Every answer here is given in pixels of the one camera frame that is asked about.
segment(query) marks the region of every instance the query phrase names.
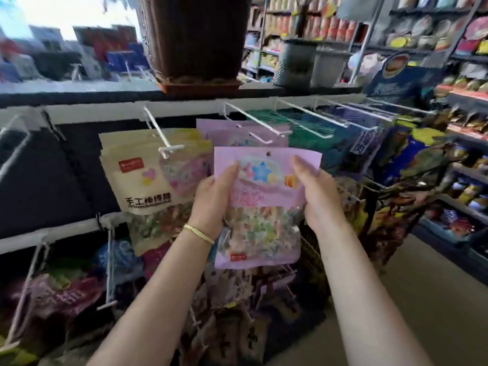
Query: blue star graphic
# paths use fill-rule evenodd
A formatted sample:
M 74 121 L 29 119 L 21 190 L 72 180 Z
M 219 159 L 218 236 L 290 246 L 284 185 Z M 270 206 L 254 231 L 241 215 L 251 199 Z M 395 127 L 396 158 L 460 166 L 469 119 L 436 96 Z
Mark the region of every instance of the blue star graphic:
M 252 167 L 252 171 L 254 172 L 254 180 L 262 180 L 264 182 L 268 182 L 268 175 L 273 173 L 268 167 L 265 166 L 264 162 L 261 162 L 259 166 Z

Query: brown pot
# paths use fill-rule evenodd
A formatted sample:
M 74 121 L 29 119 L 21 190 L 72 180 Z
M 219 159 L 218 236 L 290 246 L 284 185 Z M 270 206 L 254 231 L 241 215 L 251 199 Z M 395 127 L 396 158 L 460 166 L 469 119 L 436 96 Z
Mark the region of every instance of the brown pot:
M 251 0 L 140 0 L 144 53 L 160 82 L 235 79 Z

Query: pink heart graphic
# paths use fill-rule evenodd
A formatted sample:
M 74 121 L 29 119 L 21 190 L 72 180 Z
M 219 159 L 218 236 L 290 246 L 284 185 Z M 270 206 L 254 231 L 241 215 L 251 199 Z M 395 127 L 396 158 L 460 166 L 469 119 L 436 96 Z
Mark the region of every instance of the pink heart graphic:
M 143 172 L 143 177 L 149 177 L 151 180 L 156 178 L 156 171 L 154 168 L 149 168 L 147 171 Z

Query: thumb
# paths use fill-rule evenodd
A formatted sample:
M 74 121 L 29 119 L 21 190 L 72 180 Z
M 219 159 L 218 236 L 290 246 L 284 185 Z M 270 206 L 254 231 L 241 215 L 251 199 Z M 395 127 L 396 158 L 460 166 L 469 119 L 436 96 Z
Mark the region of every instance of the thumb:
M 291 168 L 293 168 L 293 172 L 295 172 L 298 179 L 305 187 L 317 182 L 317 178 L 310 172 L 305 161 L 298 155 L 291 157 Z
M 218 188 L 222 193 L 229 193 L 230 186 L 237 177 L 237 162 L 228 166 L 222 174 L 215 181 L 214 187 Z

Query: red logo label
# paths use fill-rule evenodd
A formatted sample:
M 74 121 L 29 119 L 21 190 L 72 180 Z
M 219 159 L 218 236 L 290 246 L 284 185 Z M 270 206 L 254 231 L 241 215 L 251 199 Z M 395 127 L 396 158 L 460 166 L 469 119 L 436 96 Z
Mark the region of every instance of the red logo label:
M 144 162 L 142 158 L 126 159 L 119 162 L 119 167 L 122 173 L 127 173 L 144 168 Z
M 230 261 L 235 262 L 235 261 L 247 261 L 247 255 L 246 254 L 230 254 Z

